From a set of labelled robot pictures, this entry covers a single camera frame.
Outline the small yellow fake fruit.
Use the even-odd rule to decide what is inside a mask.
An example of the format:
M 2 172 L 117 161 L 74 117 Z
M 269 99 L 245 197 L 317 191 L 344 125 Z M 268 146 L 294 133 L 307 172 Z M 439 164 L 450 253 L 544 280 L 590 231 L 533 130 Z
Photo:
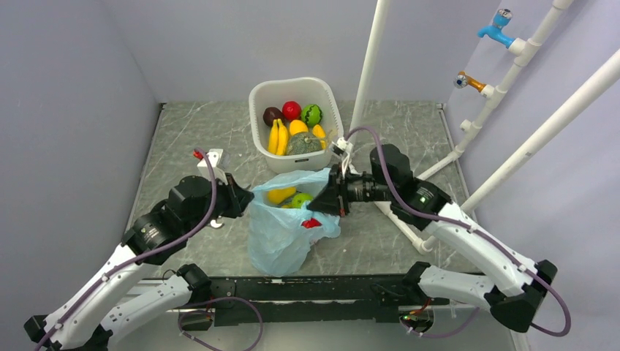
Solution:
M 328 143 L 328 136 L 325 130 L 319 124 L 316 124 L 313 126 L 311 133 L 319 140 L 322 149 L 325 150 Z

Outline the light blue plastic bag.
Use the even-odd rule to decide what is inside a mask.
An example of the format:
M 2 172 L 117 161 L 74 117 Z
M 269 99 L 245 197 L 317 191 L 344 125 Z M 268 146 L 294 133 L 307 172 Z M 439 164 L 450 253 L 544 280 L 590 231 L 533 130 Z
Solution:
M 287 276 L 299 271 L 311 247 L 323 238 L 341 233 L 340 218 L 306 208 L 282 208 L 266 199 L 268 190 L 295 187 L 297 193 L 319 194 L 328 182 L 329 169 L 295 170 L 278 174 L 256 186 L 249 211 L 248 253 L 252 265 L 267 276 Z M 315 218 L 321 227 L 306 229 L 303 221 Z

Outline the white pvc pipe frame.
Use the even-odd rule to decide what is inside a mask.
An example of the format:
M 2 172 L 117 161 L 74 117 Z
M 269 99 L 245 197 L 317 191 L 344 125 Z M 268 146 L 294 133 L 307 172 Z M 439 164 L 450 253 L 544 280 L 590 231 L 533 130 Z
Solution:
M 368 64 L 366 46 L 354 44 L 357 73 L 366 81 L 365 94 L 348 97 L 350 84 L 338 84 L 344 126 L 372 125 L 387 131 L 396 119 L 379 120 L 378 105 L 427 102 L 431 136 L 416 151 L 415 174 L 440 180 L 449 193 L 467 200 L 472 190 L 464 180 L 461 163 L 479 150 L 493 123 L 522 91 L 553 42 L 579 8 L 578 1 L 385 1 L 383 29 L 375 4 L 354 1 L 354 18 L 346 27 L 355 39 L 374 35 L 374 63 Z M 478 38 L 478 29 L 492 21 L 496 11 L 513 11 L 507 34 L 519 36 L 530 49 L 528 61 L 489 38 Z M 456 88 L 455 76 L 465 71 L 485 83 L 481 93 L 471 86 Z

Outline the red fake apple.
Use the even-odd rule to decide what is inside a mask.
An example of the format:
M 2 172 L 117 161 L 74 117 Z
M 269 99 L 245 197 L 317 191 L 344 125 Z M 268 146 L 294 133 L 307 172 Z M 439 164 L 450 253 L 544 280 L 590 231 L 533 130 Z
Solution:
M 281 111 L 287 121 L 294 121 L 300 118 L 302 107 L 295 101 L 287 101 Z

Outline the green fake apple in bag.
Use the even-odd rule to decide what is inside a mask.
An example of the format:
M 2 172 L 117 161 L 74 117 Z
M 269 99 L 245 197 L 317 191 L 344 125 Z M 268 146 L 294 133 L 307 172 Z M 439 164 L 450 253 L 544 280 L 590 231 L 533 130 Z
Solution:
M 291 208 L 302 208 L 303 204 L 310 202 L 314 199 L 314 196 L 309 193 L 297 193 L 290 201 Z

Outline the yellow fake banana bunch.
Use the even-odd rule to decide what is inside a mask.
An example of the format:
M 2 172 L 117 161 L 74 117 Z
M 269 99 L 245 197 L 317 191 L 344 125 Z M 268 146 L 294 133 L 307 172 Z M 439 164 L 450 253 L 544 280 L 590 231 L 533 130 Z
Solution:
M 280 118 L 275 119 L 269 134 L 268 152 L 277 156 L 285 156 L 289 139 L 290 134 L 283 121 Z

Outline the grey green fake melon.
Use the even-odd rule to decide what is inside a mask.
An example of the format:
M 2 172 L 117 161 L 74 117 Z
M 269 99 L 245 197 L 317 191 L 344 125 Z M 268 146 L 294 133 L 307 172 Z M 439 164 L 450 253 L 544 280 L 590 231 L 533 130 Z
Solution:
M 286 147 L 286 155 L 310 154 L 322 151 L 321 140 L 310 132 L 299 132 L 292 135 Z

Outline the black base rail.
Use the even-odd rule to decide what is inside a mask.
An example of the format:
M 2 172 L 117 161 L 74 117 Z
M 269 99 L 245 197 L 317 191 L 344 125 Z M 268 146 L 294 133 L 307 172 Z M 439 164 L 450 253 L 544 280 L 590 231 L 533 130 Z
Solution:
M 396 323 L 412 312 L 427 316 L 445 298 L 424 298 L 403 283 L 405 275 L 213 276 L 211 292 L 182 306 L 183 331 L 259 321 L 322 322 L 371 320 Z

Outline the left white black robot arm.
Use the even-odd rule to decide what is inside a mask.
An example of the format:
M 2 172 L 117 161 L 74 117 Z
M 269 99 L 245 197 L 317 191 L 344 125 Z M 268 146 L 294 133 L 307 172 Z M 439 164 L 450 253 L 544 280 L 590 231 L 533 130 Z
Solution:
M 105 350 L 114 331 L 103 321 L 129 322 L 118 312 L 120 299 L 198 231 L 219 217 L 242 216 L 253 199 L 229 173 L 215 181 L 182 178 L 167 198 L 135 220 L 108 261 L 69 301 L 25 322 L 36 350 Z

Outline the dark brown fake fruit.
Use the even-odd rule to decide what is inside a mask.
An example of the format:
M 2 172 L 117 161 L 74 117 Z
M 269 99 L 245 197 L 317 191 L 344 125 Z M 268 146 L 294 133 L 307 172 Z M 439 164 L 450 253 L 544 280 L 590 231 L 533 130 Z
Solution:
M 284 120 L 284 114 L 277 107 L 267 107 L 263 112 L 262 120 L 266 126 L 271 128 L 276 120 Z

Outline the red fake pomegranate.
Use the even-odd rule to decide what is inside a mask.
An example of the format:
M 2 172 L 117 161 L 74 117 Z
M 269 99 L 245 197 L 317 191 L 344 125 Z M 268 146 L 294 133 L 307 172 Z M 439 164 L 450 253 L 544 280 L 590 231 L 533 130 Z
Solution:
M 306 221 L 303 221 L 301 223 L 302 227 L 305 227 L 306 229 L 311 229 L 311 228 L 315 228 L 315 227 L 321 227 L 322 223 L 320 221 L 318 221 L 315 218 L 310 218 Z

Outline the orange brass tap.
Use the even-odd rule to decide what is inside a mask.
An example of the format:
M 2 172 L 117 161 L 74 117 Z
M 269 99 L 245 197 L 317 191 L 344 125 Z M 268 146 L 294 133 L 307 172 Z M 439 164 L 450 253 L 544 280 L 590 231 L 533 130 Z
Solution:
M 476 89 L 479 93 L 483 91 L 486 87 L 485 83 L 481 83 L 478 80 L 475 80 L 471 76 L 465 73 L 465 71 L 460 71 L 454 78 L 453 84 L 456 88 L 465 88 L 467 86 L 471 86 Z

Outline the green fake watermelon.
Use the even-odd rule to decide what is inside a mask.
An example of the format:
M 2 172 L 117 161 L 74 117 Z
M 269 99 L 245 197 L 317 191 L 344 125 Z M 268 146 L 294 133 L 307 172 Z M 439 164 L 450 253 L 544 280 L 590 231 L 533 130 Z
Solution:
M 316 104 L 309 104 L 305 106 L 300 114 L 300 120 L 304 122 L 308 128 L 318 125 L 321 122 L 322 117 L 322 109 Z

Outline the diagonal white pipe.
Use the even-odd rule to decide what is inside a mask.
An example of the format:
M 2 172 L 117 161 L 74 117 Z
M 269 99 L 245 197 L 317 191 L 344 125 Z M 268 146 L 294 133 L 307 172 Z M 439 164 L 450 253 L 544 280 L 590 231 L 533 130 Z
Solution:
M 619 52 L 616 51 L 471 194 L 461 208 L 465 212 L 475 210 L 618 80 Z

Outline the white plastic basket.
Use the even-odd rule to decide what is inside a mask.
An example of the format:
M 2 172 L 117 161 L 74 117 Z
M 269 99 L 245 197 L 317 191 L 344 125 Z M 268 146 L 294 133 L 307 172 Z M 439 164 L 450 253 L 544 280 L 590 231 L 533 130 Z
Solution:
M 328 145 L 344 133 L 333 92 L 319 78 L 260 83 L 249 113 L 254 145 L 275 173 L 327 167 Z

